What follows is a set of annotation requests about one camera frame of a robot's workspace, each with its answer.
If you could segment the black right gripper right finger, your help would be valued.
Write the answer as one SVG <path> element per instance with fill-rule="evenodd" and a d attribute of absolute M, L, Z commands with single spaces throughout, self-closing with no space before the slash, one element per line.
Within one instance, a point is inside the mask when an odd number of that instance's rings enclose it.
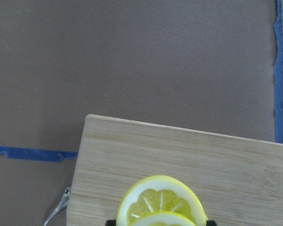
<path fill-rule="evenodd" d="M 216 221 L 214 221 L 214 220 L 207 220 L 206 226 L 216 226 Z"/>

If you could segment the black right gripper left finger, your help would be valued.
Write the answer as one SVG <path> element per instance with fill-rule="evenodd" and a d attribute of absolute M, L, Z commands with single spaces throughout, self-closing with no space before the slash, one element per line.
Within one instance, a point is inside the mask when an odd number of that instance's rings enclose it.
<path fill-rule="evenodd" d="M 107 220 L 105 226 L 116 226 L 116 220 Z"/>

